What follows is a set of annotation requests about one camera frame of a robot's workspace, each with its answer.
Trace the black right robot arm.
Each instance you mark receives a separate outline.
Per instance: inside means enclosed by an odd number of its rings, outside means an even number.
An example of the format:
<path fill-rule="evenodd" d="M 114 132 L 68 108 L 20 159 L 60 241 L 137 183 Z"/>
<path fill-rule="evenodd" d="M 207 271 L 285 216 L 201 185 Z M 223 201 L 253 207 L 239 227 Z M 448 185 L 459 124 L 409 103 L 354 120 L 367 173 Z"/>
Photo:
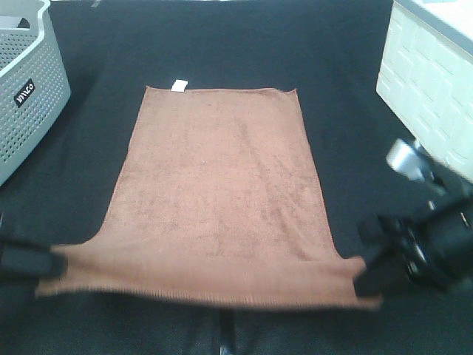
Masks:
<path fill-rule="evenodd" d="M 472 183 L 438 163 L 422 178 L 437 200 L 412 214 L 374 214 L 358 224 L 363 244 L 380 248 L 353 280 L 358 297 L 472 286 Z"/>

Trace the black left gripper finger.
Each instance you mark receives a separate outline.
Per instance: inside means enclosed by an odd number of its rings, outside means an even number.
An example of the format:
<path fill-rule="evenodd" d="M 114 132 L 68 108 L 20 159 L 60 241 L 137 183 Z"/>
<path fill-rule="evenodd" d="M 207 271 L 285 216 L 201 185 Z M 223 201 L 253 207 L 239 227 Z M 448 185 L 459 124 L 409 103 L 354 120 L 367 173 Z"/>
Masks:
<path fill-rule="evenodd" d="M 65 257 L 48 249 L 1 241 L 1 278 L 53 278 L 65 272 Z"/>

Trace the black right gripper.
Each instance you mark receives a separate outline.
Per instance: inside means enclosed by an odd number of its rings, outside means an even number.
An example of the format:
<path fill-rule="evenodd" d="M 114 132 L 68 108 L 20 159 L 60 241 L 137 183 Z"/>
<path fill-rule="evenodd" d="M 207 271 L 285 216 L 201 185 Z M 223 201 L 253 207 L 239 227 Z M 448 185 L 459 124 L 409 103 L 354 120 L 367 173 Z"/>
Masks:
<path fill-rule="evenodd" d="M 394 297 L 410 283 L 449 291 L 472 276 L 472 198 L 409 215 L 374 214 L 358 223 L 366 246 L 389 246 L 353 280 L 357 297 Z"/>

